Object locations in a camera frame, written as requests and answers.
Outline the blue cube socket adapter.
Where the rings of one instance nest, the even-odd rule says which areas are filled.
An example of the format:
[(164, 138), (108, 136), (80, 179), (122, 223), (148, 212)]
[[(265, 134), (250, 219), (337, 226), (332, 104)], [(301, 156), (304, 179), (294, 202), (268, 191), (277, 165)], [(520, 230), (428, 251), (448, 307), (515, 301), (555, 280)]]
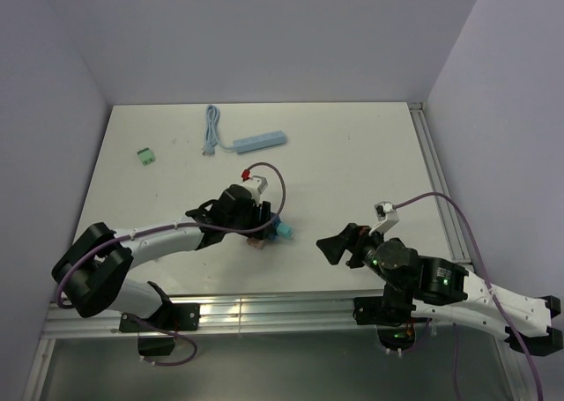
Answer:
[(274, 215), (271, 219), (272, 222), (263, 231), (266, 241), (275, 241), (278, 238), (278, 225), (281, 223), (280, 217)]

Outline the pink charger plug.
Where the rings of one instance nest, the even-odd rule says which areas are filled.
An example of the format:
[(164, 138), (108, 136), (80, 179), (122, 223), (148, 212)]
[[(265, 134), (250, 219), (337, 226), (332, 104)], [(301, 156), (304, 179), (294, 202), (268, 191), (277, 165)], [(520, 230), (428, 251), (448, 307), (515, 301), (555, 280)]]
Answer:
[(254, 249), (262, 249), (264, 247), (265, 240), (259, 240), (259, 239), (256, 239), (256, 238), (248, 238), (247, 244)]

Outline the teal charger plug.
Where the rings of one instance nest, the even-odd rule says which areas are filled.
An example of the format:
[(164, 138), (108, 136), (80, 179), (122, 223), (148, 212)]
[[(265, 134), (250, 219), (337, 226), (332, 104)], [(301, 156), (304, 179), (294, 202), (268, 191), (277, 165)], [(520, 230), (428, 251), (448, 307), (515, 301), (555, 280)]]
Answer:
[(293, 236), (293, 229), (284, 222), (279, 222), (276, 225), (277, 237), (290, 240)]

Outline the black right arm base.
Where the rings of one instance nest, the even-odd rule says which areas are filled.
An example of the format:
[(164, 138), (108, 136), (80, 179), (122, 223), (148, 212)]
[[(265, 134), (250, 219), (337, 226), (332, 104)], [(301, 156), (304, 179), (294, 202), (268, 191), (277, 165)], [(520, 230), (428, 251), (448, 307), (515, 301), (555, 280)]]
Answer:
[(353, 299), (352, 317), (358, 326), (374, 326), (377, 341), (386, 355), (401, 358), (414, 351), (430, 335), (430, 320), (415, 318), (412, 303), (393, 301), (389, 296)]

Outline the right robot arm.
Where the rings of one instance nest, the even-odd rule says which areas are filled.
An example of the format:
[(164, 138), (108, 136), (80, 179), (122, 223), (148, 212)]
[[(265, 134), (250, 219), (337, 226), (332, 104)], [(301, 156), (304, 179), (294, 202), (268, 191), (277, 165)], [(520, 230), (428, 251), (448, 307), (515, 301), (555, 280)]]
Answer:
[(423, 256), (398, 238), (385, 239), (355, 223), (318, 240), (316, 246), (330, 264), (350, 253), (349, 268), (366, 267), (383, 280), (381, 295), (355, 298), (353, 318), (359, 325), (444, 320), (484, 331), (532, 356), (545, 357), (563, 348), (563, 333), (552, 325), (561, 312), (560, 300), (552, 295), (532, 298), (488, 286), (462, 265)]

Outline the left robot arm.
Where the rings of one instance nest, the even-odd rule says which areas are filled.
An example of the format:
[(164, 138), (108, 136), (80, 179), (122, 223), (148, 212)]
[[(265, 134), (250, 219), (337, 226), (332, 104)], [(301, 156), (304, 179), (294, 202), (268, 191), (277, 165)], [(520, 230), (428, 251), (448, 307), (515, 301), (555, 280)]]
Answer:
[(128, 273), (164, 256), (207, 249), (227, 234), (266, 239), (274, 230), (271, 205), (261, 199), (266, 186), (262, 177), (232, 184), (171, 224), (126, 231), (103, 222), (89, 226), (52, 269), (58, 296), (84, 318), (114, 310), (139, 316), (152, 330), (165, 328), (172, 318), (166, 293)]

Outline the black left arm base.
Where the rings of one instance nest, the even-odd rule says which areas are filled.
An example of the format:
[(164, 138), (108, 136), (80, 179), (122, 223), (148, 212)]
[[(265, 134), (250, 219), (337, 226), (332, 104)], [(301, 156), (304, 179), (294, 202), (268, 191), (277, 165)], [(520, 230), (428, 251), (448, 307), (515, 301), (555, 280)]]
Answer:
[[(131, 313), (122, 313), (118, 330), (137, 333), (137, 352), (140, 360), (153, 367), (178, 367), (193, 361), (198, 354), (196, 341), (183, 334), (198, 330), (200, 305), (198, 303), (172, 303), (160, 308), (150, 318), (142, 319)], [(183, 360), (164, 361), (183, 343), (191, 348)]]

